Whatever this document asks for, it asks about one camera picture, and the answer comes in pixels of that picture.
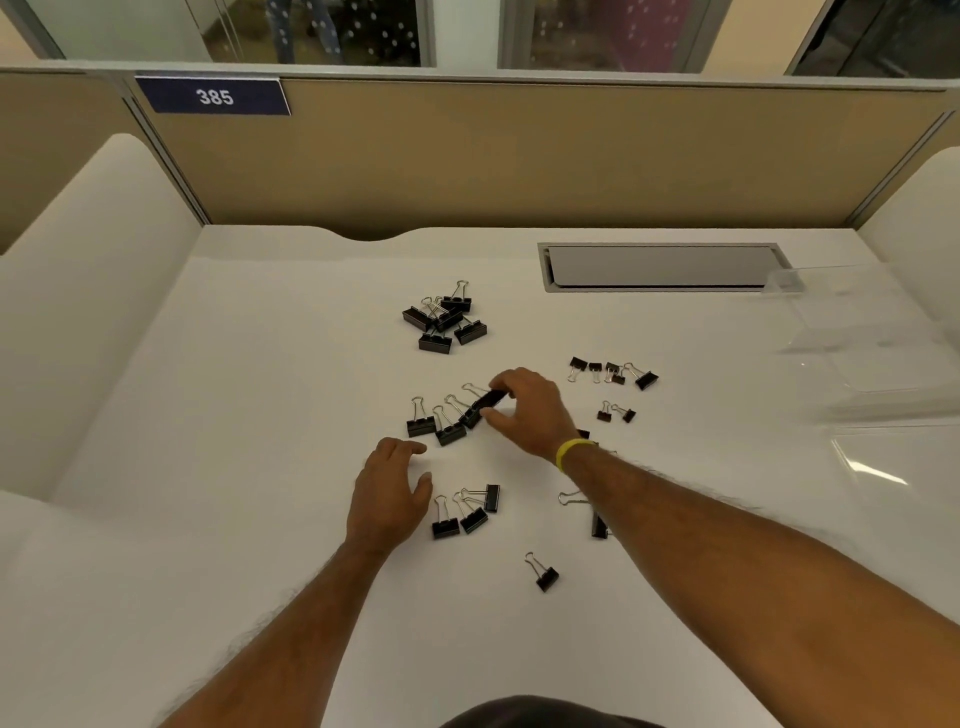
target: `desk surface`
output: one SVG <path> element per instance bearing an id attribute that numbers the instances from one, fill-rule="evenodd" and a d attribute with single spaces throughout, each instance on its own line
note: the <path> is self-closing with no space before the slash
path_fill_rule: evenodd
<path id="1" fill-rule="evenodd" d="M 774 240 L 797 266 L 872 259 L 853 231 L 436 229 L 358 243 L 204 229 L 9 568 L 0 722 L 149 722 L 340 543 L 353 478 L 378 438 L 404 435 L 411 397 L 429 407 L 507 367 L 558 380 L 604 447 L 819 529 L 883 571 L 828 435 L 773 354 L 784 310 L 744 293 L 547 294 L 536 243 L 564 240 Z M 490 334 L 448 357 L 419 352 L 400 311 L 457 279 Z M 570 384 L 574 355 L 661 379 L 645 393 Z M 598 422 L 602 400 L 636 419 Z M 413 477 L 432 470 L 448 496 L 499 483 L 501 510 L 434 542 L 431 508 L 373 586 L 324 725 L 431 728 L 517 693 L 669 728 L 776 725 L 617 541 L 589 537 L 589 509 L 558 504 L 559 473 L 485 424 L 445 449 L 424 441 Z M 549 594 L 529 550 L 561 574 Z"/>

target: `left hand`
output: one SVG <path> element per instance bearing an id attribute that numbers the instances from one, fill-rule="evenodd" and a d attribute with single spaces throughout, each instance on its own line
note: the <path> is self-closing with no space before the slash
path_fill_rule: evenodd
<path id="1" fill-rule="evenodd" d="M 347 515 L 347 543 L 387 557 L 413 534 L 433 495 L 433 475 L 424 473 L 410 492 L 407 468 L 426 445 L 383 438 L 353 485 Z"/>

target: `yellow wristband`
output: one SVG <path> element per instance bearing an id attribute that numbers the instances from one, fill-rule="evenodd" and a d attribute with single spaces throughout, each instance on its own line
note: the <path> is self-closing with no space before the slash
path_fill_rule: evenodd
<path id="1" fill-rule="evenodd" d="M 574 445 L 596 445 L 596 443 L 592 440 L 585 440 L 582 437 L 578 437 L 574 440 L 567 440 L 560 445 L 560 447 L 557 448 L 557 470 L 561 473 L 564 471 L 564 455 L 566 455 L 566 452 Z"/>

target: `forearm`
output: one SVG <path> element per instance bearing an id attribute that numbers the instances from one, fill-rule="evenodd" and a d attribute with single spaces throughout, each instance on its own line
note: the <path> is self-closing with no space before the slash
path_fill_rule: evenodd
<path id="1" fill-rule="evenodd" d="M 161 728 L 316 728 L 386 555 L 340 546 L 324 569 Z"/>
<path id="2" fill-rule="evenodd" d="M 786 726 L 947 725 L 960 629 L 794 529 L 578 446 L 564 470 L 650 584 Z"/>

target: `number sign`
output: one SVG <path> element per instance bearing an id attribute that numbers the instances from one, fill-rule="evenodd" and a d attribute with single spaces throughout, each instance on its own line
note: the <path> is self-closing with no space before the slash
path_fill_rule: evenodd
<path id="1" fill-rule="evenodd" d="M 157 113 L 231 113 L 289 116 L 278 78 L 137 76 Z"/>

